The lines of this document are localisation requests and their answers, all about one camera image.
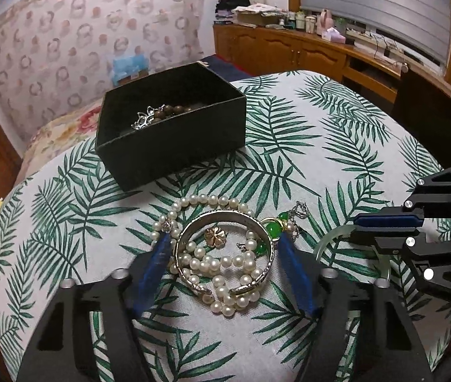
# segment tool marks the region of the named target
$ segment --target black box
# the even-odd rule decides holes
[[[134,130],[137,112],[163,104],[189,112]],[[245,145],[246,97],[200,63],[172,68],[109,91],[96,153],[123,191]]]

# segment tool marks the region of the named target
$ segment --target patterned headboard cover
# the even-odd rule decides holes
[[[150,72],[202,58],[203,0],[21,0],[0,15],[0,102],[18,135],[112,88],[112,60]]]

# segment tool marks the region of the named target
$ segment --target screw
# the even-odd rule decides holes
[[[128,270],[126,270],[125,268],[118,268],[117,270],[114,270],[110,275],[113,279],[120,280],[128,277],[128,274]]]
[[[432,277],[434,277],[434,270],[432,270],[431,268],[426,268],[423,272],[423,278],[425,280],[432,280]]]
[[[336,279],[338,277],[338,272],[334,268],[323,268],[321,270],[321,275],[327,279]]]
[[[75,284],[76,284],[75,280],[73,280],[73,279],[63,279],[59,283],[59,287],[62,289],[69,289],[69,288],[73,287]]]
[[[376,285],[376,287],[379,287],[381,289],[387,289],[388,287],[390,287],[390,282],[386,279],[376,279],[374,284]]]

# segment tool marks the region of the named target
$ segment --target gray roller blind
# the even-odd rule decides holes
[[[440,61],[450,38],[450,0],[301,0],[301,7],[352,18],[386,30]]]

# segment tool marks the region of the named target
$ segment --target leaf print tablecloth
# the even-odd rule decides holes
[[[0,347],[13,378],[61,279],[93,282],[128,266],[135,255],[150,250],[153,220],[181,196],[196,191],[237,196],[260,217],[305,201],[310,215],[300,223],[304,231],[297,246],[313,252],[327,231],[358,212],[400,205],[418,178],[440,169],[384,112],[325,76],[290,72],[234,85],[248,98],[244,149],[124,193],[90,138],[53,159],[5,199],[0,211]],[[203,210],[187,209],[183,224]],[[428,240],[451,238],[451,219],[427,220],[424,228]],[[217,256],[234,253],[233,246]],[[365,247],[339,242],[323,260],[353,280],[379,276],[375,253]],[[451,303],[417,291],[398,257],[391,266],[392,283],[434,368],[451,338]],[[110,381],[99,313],[91,319],[100,376]],[[358,318],[348,322],[348,349],[338,381],[349,377],[358,323]],[[296,308],[276,258],[261,299],[232,318],[215,316],[167,274],[155,305],[134,324],[161,381],[292,381],[315,329],[315,322]]]

